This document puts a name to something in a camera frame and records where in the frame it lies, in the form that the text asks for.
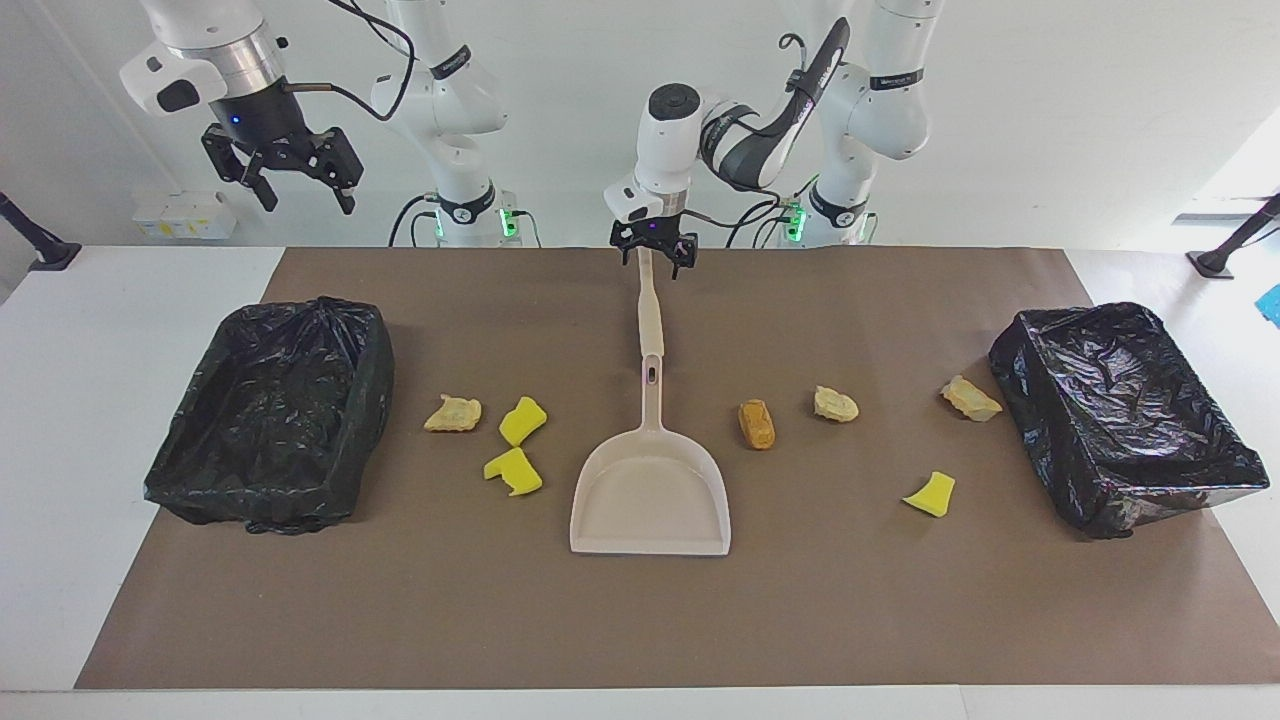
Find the jagged beige foam chunk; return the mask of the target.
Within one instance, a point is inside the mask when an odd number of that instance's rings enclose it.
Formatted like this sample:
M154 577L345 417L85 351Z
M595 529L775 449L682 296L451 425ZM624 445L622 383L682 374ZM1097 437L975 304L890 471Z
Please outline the jagged beige foam chunk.
M470 432L483 419L483 404L477 398L439 395L442 405L422 424L426 432Z

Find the elongated beige foam chunk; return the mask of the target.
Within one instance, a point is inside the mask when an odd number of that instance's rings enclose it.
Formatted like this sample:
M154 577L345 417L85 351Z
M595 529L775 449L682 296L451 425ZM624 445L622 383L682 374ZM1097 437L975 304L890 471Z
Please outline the elongated beige foam chunk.
M940 396L972 421L989 421L1004 407L964 375L954 375L940 391Z

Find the brown oval foam chunk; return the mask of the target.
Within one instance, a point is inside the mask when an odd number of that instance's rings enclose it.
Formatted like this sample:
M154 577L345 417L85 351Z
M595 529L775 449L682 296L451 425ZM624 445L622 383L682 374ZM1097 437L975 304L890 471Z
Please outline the brown oval foam chunk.
M777 434L767 404L760 398L750 398L739 405L739 425L749 448L773 448Z

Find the bin lined with black bag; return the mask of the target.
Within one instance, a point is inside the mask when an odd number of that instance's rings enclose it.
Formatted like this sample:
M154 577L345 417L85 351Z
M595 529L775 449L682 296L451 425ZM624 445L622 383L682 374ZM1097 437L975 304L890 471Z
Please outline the bin lined with black bag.
M216 328L143 480L184 521L297 536L349 518L390 415L380 309L320 296L252 304Z
M1143 305L1019 311L988 364L1055 510L1088 538L1126 538L1270 487Z

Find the beige plastic dustpan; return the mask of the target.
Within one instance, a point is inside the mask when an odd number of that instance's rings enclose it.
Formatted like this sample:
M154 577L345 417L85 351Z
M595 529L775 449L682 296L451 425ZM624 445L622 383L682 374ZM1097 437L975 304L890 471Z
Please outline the beige plastic dustpan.
M663 359L643 359L636 428L600 442L575 486L575 553L724 557L732 543L724 478L710 452L663 423Z

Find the yellow sponge wedge piece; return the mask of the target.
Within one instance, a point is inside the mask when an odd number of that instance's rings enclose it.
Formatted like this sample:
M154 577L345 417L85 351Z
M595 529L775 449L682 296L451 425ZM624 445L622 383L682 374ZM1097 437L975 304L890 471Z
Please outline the yellow sponge wedge piece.
M932 518L945 518L948 514L956 479L943 471L932 471L924 486L902 497L908 506Z

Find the notched yellow sponge piece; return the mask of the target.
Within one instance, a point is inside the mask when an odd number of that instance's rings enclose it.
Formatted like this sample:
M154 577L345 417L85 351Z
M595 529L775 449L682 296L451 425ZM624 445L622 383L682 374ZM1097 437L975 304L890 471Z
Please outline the notched yellow sponge piece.
M520 447L513 447L485 462L485 480L500 478L509 488L509 496L532 493L543 487L543 478Z

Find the wide white socket box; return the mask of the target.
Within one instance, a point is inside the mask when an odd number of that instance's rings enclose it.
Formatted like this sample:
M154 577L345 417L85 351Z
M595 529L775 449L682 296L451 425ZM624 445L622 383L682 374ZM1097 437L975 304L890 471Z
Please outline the wide white socket box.
M237 227L236 214L219 192L169 195L159 220L164 234L178 240L229 240Z

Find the beige brush with black bristles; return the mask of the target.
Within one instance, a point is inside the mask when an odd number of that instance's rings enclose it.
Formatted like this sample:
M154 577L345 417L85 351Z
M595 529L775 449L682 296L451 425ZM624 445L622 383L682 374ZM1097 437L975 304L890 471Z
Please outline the beige brush with black bristles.
M660 304L653 278L653 258L650 249L640 247L637 250L637 328L641 355L644 357L663 357L666 355L666 345L662 328Z

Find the brown table mat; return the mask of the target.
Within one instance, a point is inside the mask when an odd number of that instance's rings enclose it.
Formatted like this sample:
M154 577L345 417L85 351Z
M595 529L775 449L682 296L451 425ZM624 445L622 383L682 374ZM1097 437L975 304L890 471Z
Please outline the brown table mat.
M1213 515L1129 539L1060 520L989 393L1014 315L1085 304L1030 249L705 251L655 265L664 419L723 471L722 559L570 550L580 468L640 413L635 266L612 250L292 249L269 301L381 309L396 388L355 515L251 536L159 512L81 688L586 688L1280 682L1280 626ZM817 416L827 386L860 415ZM439 395L470 432L426 432ZM485 462L521 396L543 478L509 496ZM739 405L776 428L749 448ZM948 514L901 501L932 471Z

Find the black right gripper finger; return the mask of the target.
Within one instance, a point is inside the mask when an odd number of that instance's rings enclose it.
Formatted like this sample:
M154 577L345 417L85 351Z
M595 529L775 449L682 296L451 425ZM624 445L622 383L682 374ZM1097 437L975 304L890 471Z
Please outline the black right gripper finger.
M236 155L232 137L221 124L210 124L204 132L204 147L215 172L227 183L241 184L250 190L265 211L274 211L278 205L269 181L261 176L262 155L252 151L246 165Z
M306 136L302 172L332 190L344 215L355 211L355 188L364 176L364 164L340 127Z

